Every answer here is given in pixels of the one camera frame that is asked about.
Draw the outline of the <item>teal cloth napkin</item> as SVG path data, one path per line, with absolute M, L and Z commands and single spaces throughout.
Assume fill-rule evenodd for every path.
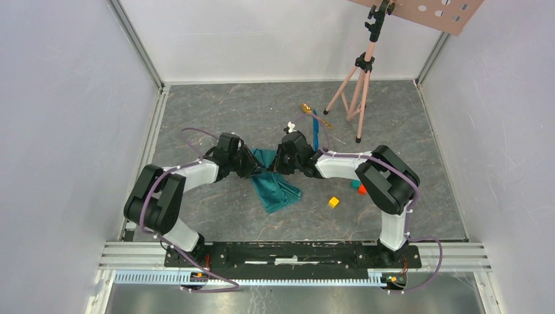
M 301 200 L 301 190 L 279 173 L 264 170 L 252 176 L 251 182 L 267 213 L 282 210 Z

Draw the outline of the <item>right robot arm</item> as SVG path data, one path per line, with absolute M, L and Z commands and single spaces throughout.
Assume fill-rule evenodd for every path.
M 293 131 L 282 138 L 268 169 L 282 175 L 300 171 L 309 178 L 359 181 L 382 212 L 379 261 L 394 267 L 404 259 L 410 214 L 420 198 L 420 179 L 389 147 L 380 145 L 360 153 L 316 150 L 301 132 Z

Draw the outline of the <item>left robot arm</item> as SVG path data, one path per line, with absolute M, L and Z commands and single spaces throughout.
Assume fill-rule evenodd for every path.
M 179 217 L 184 193 L 217 183 L 230 173 L 240 178 L 258 175 L 263 167 L 239 136 L 222 133 L 217 144 L 193 162 L 146 165 L 123 207 L 124 217 L 142 231 L 168 241 L 189 266 L 199 266 L 206 257 L 205 239 Z

